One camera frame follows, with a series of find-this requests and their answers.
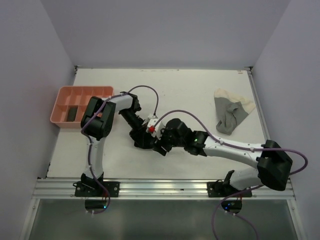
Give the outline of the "black underwear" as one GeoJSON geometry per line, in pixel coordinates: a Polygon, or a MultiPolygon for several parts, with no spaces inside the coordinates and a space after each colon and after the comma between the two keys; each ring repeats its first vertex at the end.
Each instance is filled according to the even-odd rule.
{"type": "Polygon", "coordinates": [[[153,148],[155,139],[151,138],[140,138],[134,141],[134,146],[143,150],[150,150],[153,148]]]}

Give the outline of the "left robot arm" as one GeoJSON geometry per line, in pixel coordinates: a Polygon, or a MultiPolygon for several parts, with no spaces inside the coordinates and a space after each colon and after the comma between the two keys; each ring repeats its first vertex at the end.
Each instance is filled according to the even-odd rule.
{"type": "Polygon", "coordinates": [[[136,115],[141,109],[138,97],[131,93],[121,92],[107,99],[96,96],[90,98],[80,123],[81,133],[88,139],[86,166],[80,182],[92,196],[99,196],[104,190],[103,152],[116,113],[131,127],[129,136],[136,148],[152,148],[154,139],[147,132],[147,124],[136,115]]]}

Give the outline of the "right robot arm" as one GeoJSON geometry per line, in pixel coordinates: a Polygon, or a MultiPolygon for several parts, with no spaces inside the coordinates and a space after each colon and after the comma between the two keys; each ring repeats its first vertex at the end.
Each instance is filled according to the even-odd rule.
{"type": "Polygon", "coordinates": [[[264,144],[245,144],[210,136],[206,131],[193,131],[178,118],[163,124],[158,119],[147,124],[154,138],[152,149],[165,156],[172,148],[183,148],[194,156],[219,157],[248,166],[230,170],[214,190],[221,195],[235,196],[247,188],[264,185],[275,191],[284,191],[293,164],[292,159],[272,140],[264,144]]]}

